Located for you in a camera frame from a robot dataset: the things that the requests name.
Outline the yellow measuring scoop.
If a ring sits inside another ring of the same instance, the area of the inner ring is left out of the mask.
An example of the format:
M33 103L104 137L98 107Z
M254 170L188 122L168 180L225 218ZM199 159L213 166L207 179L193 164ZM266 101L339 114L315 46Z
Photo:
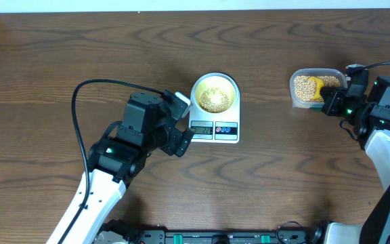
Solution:
M321 80L320 78L317 78L317 77L310 77L309 81L315 83L315 85L316 85L316 90L315 90L314 95L311 99L312 100L320 99L321 98L320 90L324 87L323 80Z

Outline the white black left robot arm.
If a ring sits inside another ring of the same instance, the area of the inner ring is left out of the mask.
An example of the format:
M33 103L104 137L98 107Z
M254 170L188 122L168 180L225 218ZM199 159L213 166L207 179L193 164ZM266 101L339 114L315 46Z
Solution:
M89 183L89 189L77 189L49 243L92 243L153 150L182 157L194 132L179 131L175 126L191 105L179 92L165 91L161 96L132 93L123 120L111 123L90 148L81 178L82 184Z

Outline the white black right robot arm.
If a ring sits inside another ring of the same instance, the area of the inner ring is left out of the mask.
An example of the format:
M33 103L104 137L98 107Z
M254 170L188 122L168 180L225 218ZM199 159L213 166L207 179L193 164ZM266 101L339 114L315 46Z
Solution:
M322 111L352 125L352 139L371 159L384 193L362 225L328 223L324 243L390 243L390 77L376 78L370 93L368 70L353 69L349 87L322 87Z

